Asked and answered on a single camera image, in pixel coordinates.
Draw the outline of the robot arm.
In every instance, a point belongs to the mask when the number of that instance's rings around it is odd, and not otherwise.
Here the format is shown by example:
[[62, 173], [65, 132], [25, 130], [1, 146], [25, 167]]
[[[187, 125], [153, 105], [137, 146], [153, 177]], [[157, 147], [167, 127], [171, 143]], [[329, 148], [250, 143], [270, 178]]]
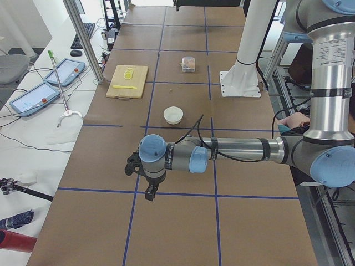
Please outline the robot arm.
[[271, 105], [257, 85], [257, 56], [276, 1], [239, 7], [193, 2], [158, 13], [136, 5], [143, 22], [161, 28], [158, 75], [143, 141], [134, 166], [156, 202], [293, 202], [286, 166], [266, 162], [281, 144], [271, 131]]

